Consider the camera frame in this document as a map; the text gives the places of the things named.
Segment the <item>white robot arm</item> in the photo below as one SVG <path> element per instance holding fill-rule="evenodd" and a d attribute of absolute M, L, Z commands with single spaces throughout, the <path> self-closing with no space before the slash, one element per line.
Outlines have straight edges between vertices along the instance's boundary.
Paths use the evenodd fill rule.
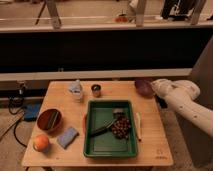
<path fill-rule="evenodd" d="M 169 107 L 213 137 L 213 110 L 195 102 L 199 87 L 189 80 L 157 79 L 151 83 L 155 94 Z"/>

